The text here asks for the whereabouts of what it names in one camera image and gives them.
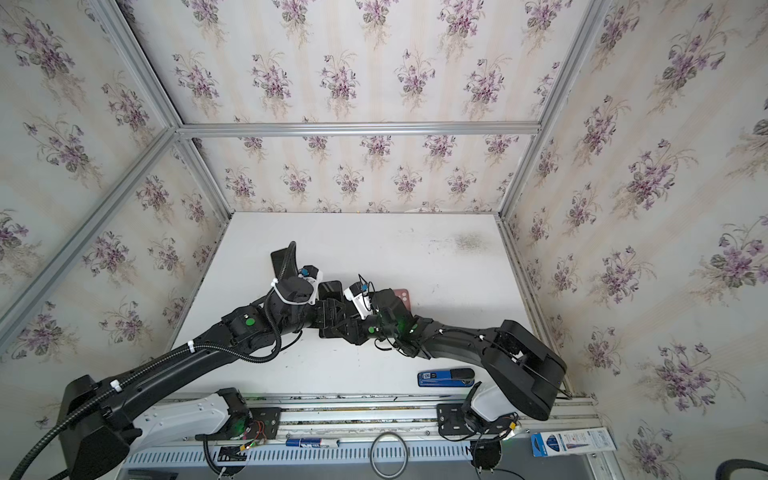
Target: white tabletop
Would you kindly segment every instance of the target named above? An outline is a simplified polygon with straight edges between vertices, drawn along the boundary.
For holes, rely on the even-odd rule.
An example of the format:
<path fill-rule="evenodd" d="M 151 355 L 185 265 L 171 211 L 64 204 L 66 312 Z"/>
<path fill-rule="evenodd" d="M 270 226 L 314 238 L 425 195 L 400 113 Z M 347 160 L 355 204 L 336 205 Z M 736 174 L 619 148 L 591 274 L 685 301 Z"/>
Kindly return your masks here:
<path fill-rule="evenodd" d="M 274 277 L 270 252 L 296 241 L 296 261 L 346 288 L 362 274 L 376 288 L 405 288 L 414 314 L 472 328 L 513 319 L 531 329 L 492 215 L 236 213 L 181 327 L 175 346 L 223 315 L 264 295 Z M 283 336 L 287 345 L 295 336 Z M 266 355 L 270 348 L 257 354 Z M 234 362 L 183 387 L 184 394 L 236 387 L 247 395 L 444 395 L 468 389 L 422 388 L 420 371 L 467 366 L 452 359 L 411 359 L 321 339 L 299 342 L 263 365 Z M 475 378 L 492 382 L 472 366 Z"/>

